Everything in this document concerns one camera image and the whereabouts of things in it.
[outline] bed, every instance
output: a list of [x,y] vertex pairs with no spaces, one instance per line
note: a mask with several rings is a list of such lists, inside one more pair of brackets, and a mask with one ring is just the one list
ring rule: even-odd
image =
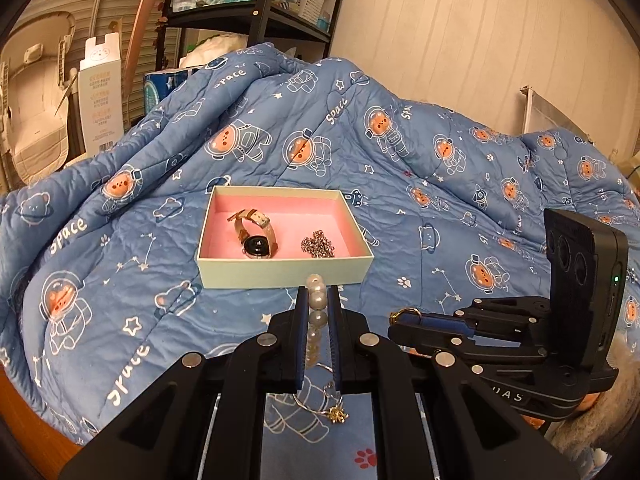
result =
[[[292,308],[293,289],[202,287],[206,205],[229,185],[343,192],[375,259],[340,299],[381,334],[397,307],[548,296],[546,207],[612,224],[630,247],[618,329],[636,349],[640,205],[592,145],[565,130],[505,136],[404,101],[345,59],[261,44],[210,62],[112,150],[0,198],[0,362],[73,442],[183,354],[231,352]],[[312,370],[300,397],[319,408],[328,380]],[[262,478],[375,478],[369,399],[344,407],[331,425],[270,396]]]

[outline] beige high chair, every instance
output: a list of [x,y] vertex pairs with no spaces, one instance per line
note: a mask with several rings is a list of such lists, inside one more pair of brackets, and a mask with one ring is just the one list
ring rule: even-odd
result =
[[48,12],[17,27],[0,53],[0,192],[31,184],[68,155],[65,54],[75,19]]

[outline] open box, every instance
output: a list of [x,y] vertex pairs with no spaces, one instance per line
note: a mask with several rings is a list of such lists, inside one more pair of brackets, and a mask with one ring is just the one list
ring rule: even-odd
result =
[[[276,235],[273,258],[254,260],[242,253],[233,221],[241,209],[267,215]],[[261,229],[244,220],[250,235]],[[300,248],[322,230],[335,258],[312,258]],[[340,191],[297,187],[216,186],[205,216],[197,253],[205,288],[284,288],[304,285],[310,274],[327,284],[361,283],[373,254]]]

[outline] watch face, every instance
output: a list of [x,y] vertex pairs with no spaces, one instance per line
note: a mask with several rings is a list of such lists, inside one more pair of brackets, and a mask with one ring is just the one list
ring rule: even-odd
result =
[[244,252],[250,258],[268,258],[269,241],[266,236],[249,236],[243,244]]

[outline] beige fluffy fur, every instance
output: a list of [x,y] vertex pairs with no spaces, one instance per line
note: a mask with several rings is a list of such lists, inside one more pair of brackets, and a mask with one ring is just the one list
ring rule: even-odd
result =
[[633,358],[621,335],[613,339],[607,360],[619,370],[613,387],[600,394],[588,412],[564,421],[550,438],[551,444],[570,460],[585,447],[614,449],[638,414],[640,362]]

